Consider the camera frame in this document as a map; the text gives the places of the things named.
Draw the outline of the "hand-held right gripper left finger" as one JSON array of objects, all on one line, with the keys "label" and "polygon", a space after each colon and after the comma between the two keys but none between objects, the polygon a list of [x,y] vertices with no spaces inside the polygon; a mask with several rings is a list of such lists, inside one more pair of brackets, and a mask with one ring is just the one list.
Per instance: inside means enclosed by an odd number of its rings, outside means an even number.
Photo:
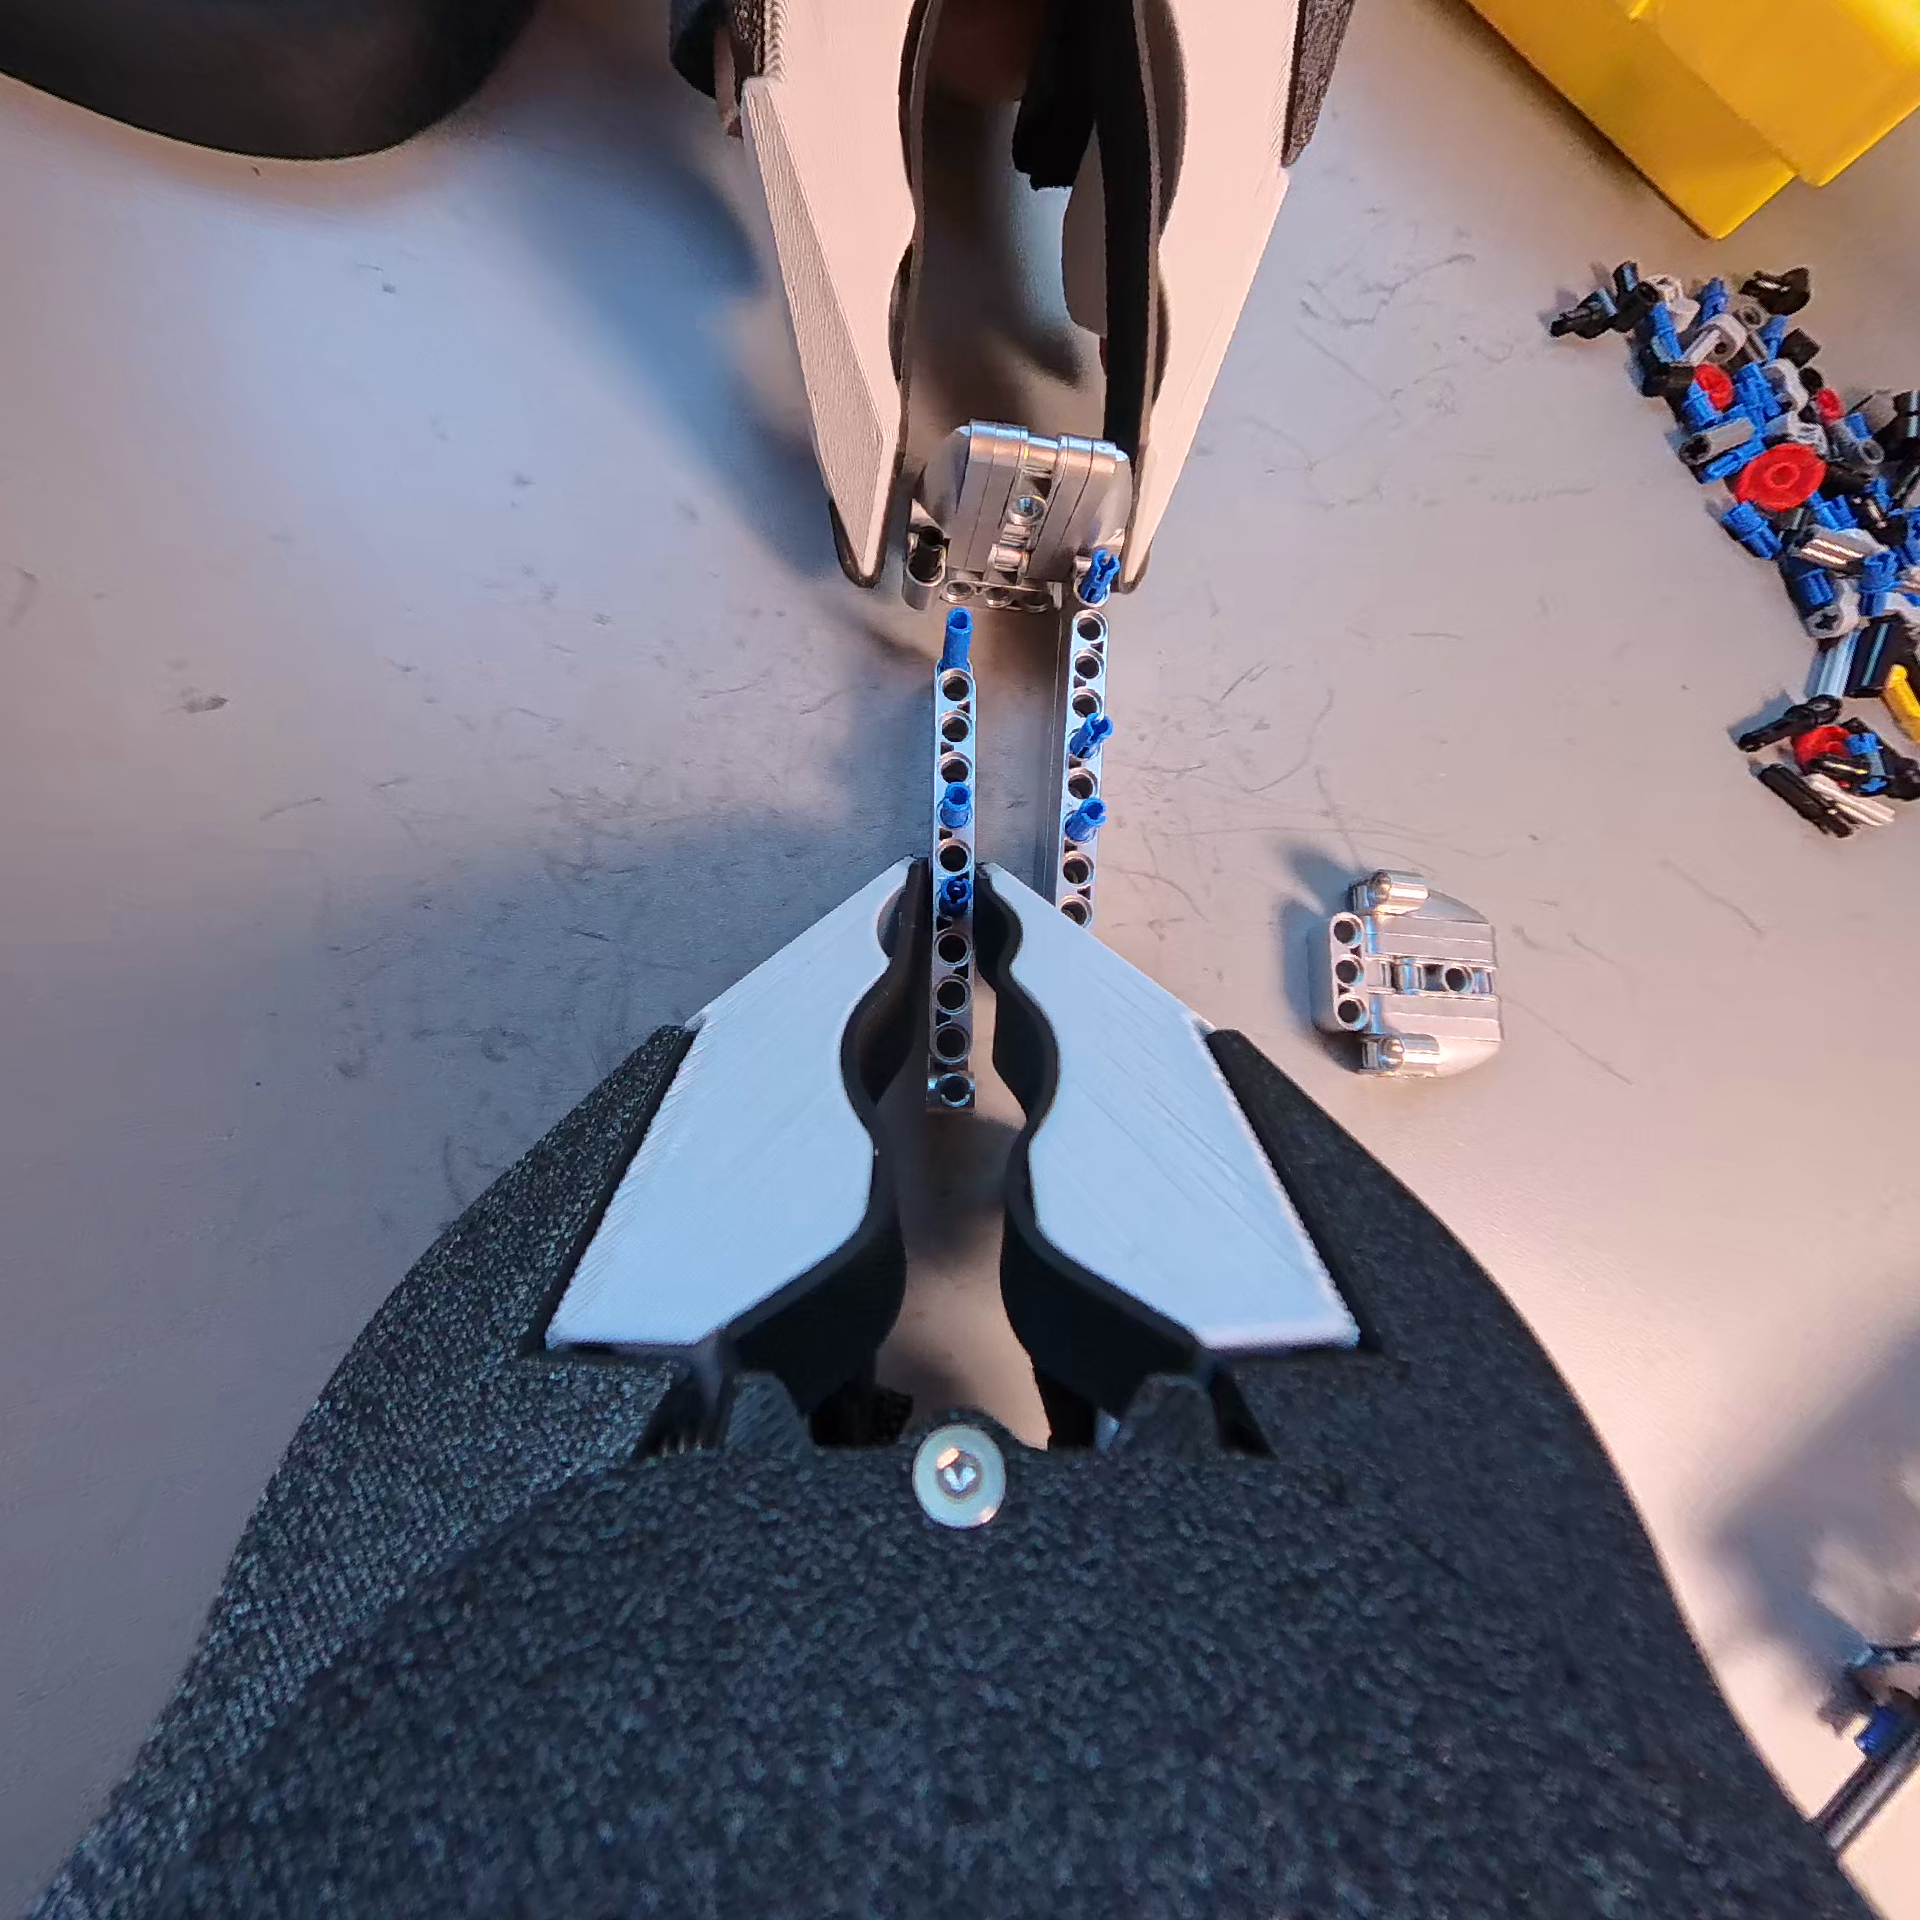
[{"label": "hand-held right gripper left finger", "polygon": [[916,1037],[921,867],[900,860],[711,1001],[543,1328],[553,1353],[777,1376],[815,1411],[904,1294],[877,1104]]}]

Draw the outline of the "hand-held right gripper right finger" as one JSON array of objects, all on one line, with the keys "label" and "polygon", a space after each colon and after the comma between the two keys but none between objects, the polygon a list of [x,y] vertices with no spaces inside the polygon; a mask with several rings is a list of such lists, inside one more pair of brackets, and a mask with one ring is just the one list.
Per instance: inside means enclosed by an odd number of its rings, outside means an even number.
[{"label": "hand-held right gripper right finger", "polygon": [[1353,1349],[1212,1026],[999,867],[975,913],[1023,1114],[999,1282],[1041,1384],[1119,1418],[1151,1376]]}]

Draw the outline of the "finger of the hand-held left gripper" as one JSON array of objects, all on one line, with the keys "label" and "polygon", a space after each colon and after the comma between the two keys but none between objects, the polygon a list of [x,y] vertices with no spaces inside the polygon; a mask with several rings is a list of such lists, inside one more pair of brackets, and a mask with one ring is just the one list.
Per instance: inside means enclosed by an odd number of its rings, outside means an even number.
[{"label": "finger of the hand-held left gripper", "polygon": [[1133,470],[1129,592],[1287,193],[1301,8],[1118,4],[1110,22],[1097,59],[1104,433]]},{"label": "finger of the hand-held left gripper", "polygon": [[900,132],[910,2],[773,2],[743,122],[774,234],[844,571],[872,586],[904,443],[893,298],[916,230]]}]

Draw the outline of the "long grey beam panel assembly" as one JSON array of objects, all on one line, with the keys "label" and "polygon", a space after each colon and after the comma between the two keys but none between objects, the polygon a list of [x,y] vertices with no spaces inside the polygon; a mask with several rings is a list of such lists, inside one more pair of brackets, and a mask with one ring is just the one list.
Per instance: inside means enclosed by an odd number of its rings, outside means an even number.
[{"label": "long grey beam panel assembly", "polygon": [[1009,424],[954,428],[910,505],[900,589],[910,608],[1055,616],[1058,694],[1041,825],[1040,892],[1087,928],[1094,920],[1097,829],[1105,822],[1101,753],[1110,625],[1124,522],[1127,456],[1104,438],[1044,438]]}]

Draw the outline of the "silver curved toy panel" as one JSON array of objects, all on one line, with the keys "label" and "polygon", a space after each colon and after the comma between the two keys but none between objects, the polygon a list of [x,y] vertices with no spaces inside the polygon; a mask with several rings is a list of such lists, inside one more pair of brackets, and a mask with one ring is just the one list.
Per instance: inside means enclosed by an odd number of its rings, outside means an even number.
[{"label": "silver curved toy panel", "polygon": [[1317,966],[1313,1021],[1350,1045],[1359,1073],[1449,1077],[1502,1045],[1495,930],[1421,875],[1354,881]]}]

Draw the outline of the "grey desk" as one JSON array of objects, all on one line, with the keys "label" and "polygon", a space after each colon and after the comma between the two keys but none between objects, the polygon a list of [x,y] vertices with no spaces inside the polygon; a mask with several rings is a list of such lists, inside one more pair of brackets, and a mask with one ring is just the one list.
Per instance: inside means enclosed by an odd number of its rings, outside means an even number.
[{"label": "grey desk", "polygon": [[[370,160],[5,99],[5,1915],[432,1238],[926,829],[937,619],[832,556],[751,168],[556,4]],[[1734,732],[1807,644],[1613,342],[1623,257],[1807,262],[1914,386],[1914,126],[1702,248],[1460,4],[1359,4],[1149,574],[1097,926],[1469,1243],[1817,1809],[1914,1613],[1914,819]],[[1502,1045],[1313,1021],[1354,881]]]}]

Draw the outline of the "yellow printed toy box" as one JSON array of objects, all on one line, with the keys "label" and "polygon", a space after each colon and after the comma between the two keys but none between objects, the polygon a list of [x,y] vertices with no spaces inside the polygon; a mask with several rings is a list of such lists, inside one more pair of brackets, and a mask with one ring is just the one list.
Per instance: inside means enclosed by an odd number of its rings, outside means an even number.
[{"label": "yellow printed toy box", "polygon": [[1477,2],[1693,228],[1833,181],[1917,105],[1914,2]]}]

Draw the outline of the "pile of colourful toy pieces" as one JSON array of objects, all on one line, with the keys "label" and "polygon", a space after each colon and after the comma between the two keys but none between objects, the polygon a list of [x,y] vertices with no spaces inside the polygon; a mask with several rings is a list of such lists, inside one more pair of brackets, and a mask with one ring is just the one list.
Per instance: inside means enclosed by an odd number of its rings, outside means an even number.
[{"label": "pile of colourful toy pieces", "polygon": [[1748,773],[1836,842],[1917,802],[1917,394],[1833,386],[1806,265],[1677,277],[1623,261],[1542,323],[1623,341],[1718,530],[1782,589],[1807,686],[1736,733]]}]

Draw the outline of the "black ribbed cloth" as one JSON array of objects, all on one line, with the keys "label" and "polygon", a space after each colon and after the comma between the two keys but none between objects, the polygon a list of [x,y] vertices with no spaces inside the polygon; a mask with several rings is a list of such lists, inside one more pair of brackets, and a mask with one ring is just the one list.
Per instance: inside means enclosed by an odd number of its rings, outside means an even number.
[{"label": "black ribbed cloth", "polygon": [[221,153],[380,153],[495,68],[533,2],[5,2],[2,68]]}]

